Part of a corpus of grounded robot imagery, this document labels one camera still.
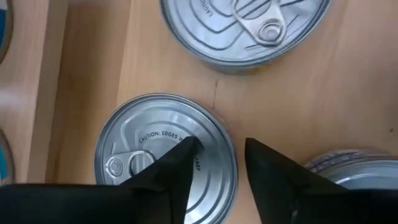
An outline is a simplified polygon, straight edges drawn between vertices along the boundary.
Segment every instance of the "can rim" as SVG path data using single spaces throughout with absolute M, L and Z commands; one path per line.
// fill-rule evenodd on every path
M 331 163 L 331 161 L 342 157 L 346 157 L 347 159 L 335 164 Z M 313 158 L 304 167 L 318 175 L 328 177 L 352 166 L 360 166 L 368 162 L 392 161 L 398 162 L 398 157 L 377 149 L 334 149 Z
M 146 102 L 147 100 L 153 100 L 153 99 L 163 99 L 163 100 L 172 100 L 177 103 L 184 104 L 186 106 L 191 107 L 193 110 L 196 110 L 197 112 L 201 113 L 209 122 L 211 122 L 215 128 L 220 132 L 222 135 L 225 143 L 227 144 L 228 148 L 230 149 L 231 153 L 231 159 L 233 160 L 231 165 L 231 170 L 233 173 L 233 179 L 231 179 L 231 185 L 229 187 L 230 193 L 225 200 L 223 208 L 220 210 L 219 214 L 216 216 L 214 223 L 222 223 L 223 221 L 226 220 L 230 212 L 232 211 L 232 208 L 235 204 L 236 197 L 237 197 L 237 192 L 238 192 L 238 161 L 236 157 L 236 150 L 234 147 L 234 144 L 226 130 L 226 128 L 222 125 L 221 122 L 219 122 L 216 117 L 213 116 L 212 113 L 210 113 L 208 110 L 206 110 L 204 107 L 200 106 L 199 104 L 195 103 L 192 100 L 189 100 L 188 98 L 185 98 L 183 96 L 178 96 L 170 93 L 149 93 L 145 95 L 140 95 L 137 96 L 133 99 L 128 100 L 127 102 L 123 103 L 122 105 L 118 106 L 112 114 L 107 118 L 105 124 L 101 128 L 101 131 L 99 132 L 96 145 L 95 145 L 95 151 L 94 151 L 94 174 L 95 174 L 95 181 L 96 184 L 103 178 L 104 175 L 104 170 L 101 168 L 101 163 L 99 161 L 102 161 L 103 158 L 103 147 L 100 147 L 103 145 L 104 140 L 106 136 L 109 133 L 110 126 L 117 120 L 118 116 L 117 113 L 122 110 L 125 107 L 131 107 L 133 105 L 137 105 L 139 103 Z
M 318 174 L 328 178 L 333 174 L 338 174 L 339 172 L 344 172 L 345 170 L 350 170 L 355 167 L 361 167 L 361 166 L 363 167 L 378 163 L 389 163 L 389 164 L 394 163 L 395 165 L 398 165 L 398 160 L 394 159 L 393 157 L 372 157 L 369 159 L 362 158 L 355 161 L 348 161 L 345 162 L 344 164 L 338 164 L 337 166 L 329 167 L 319 172 Z
M 332 0 L 322 0 L 321 4 L 323 6 L 320 6 L 319 9 L 317 9 L 315 15 L 313 16 L 312 20 L 308 23 L 307 28 L 301 31 L 301 33 L 296 36 L 296 38 L 293 41 L 290 41 L 289 44 L 287 44 L 285 47 L 282 49 L 278 50 L 277 52 L 273 52 L 272 54 L 266 55 L 261 58 L 257 59 L 252 59 L 252 60 L 245 60 L 245 61 L 228 61 L 228 60 L 216 60 L 213 57 L 209 57 L 206 54 L 200 52 L 198 49 L 196 49 L 193 45 L 189 44 L 184 38 L 182 37 L 179 32 L 177 32 L 175 26 L 171 23 L 171 18 L 170 18 L 170 11 L 167 10 L 167 7 L 165 6 L 165 2 L 169 0 L 160 0 L 160 10 L 162 12 L 164 21 L 169 28 L 169 31 L 173 33 L 174 38 L 177 40 L 177 42 L 182 45 L 185 49 L 187 49 L 189 52 L 191 52 L 193 55 L 196 55 L 200 59 L 211 63 L 215 65 L 221 65 L 221 66 L 226 66 L 226 67 L 255 67 L 258 65 L 261 65 L 265 62 L 268 62 L 274 58 L 277 58 L 281 56 L 284 53 L 287 53 L 288 51 L 292 50 L 295 48 L 299 43 L 301 43 L 306 37 L 311 33 L 314 28 L 318 25 L 318 23 L 322 20 L 323 16 L 326 14 L 328 11 L 330 4 Z

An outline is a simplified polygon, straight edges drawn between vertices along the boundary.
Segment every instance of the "wooden surface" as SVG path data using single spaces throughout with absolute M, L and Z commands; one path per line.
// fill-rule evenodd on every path
M 174 41 L 158 1 L 71 1 L 49 181 L 94 184 L 95 141 L 112 110 L 144 93 L 175 93 L 212 109 L 234 139 L 239 190 L 227 223 L 259 223 L 246 137 L 299 162 L 337 147 L 398 154 L 397 10 L 396 0 L 334 0 L 297 48 L 261 73 L 231 76 Z
M 0 64 L 0 128 L 18 182 L 43 182 L 67 5 L 14 0 L 12 39 Z

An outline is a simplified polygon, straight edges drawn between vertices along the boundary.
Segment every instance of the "silver can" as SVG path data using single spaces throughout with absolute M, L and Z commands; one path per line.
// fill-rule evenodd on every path
M 301 42 L 331 0 L 161 0 L 176 39 L 213 68 L 258 67 Z
M 14 166 L 11 150 L 0 130 L 0 186 L 14 182 Z
M 347 189 L 398 189 L 398 160 L 386 152 L 334 150 L 305 167 Z
M 198 104 L 155 93 L 120 106 L 107 120 L 95 149 L 97 184 L 118 185 L 187 136 L 204 146 L 193 164 L 185 223 L 220 223 L 236 195 L 238 167 L 226 129 Z

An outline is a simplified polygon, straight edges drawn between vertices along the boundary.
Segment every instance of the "blue can label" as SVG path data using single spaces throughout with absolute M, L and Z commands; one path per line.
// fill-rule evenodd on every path
M 6 32 L 7 9 L 7 1 L 0 0 L 0 48 L 4 42 L 4 36 Z
M 7 161 L 1 147 L 0 147 L 0 178 L 1 178 L 0 185 L 4 185 L 7 183 L 7 178 L 8 178 Z

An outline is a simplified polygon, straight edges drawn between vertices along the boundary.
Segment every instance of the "pull tab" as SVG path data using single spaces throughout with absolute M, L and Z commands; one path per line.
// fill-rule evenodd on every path
M 233 16 L 258 44 L 276 46 L 283 41 L 286 35 L 286 22 L 280 10 L 280 0 L 271 0 L 268 10 L 254 19 L 245 19 L 238 15 L 237 4 L 238 0 L 233 0 Z

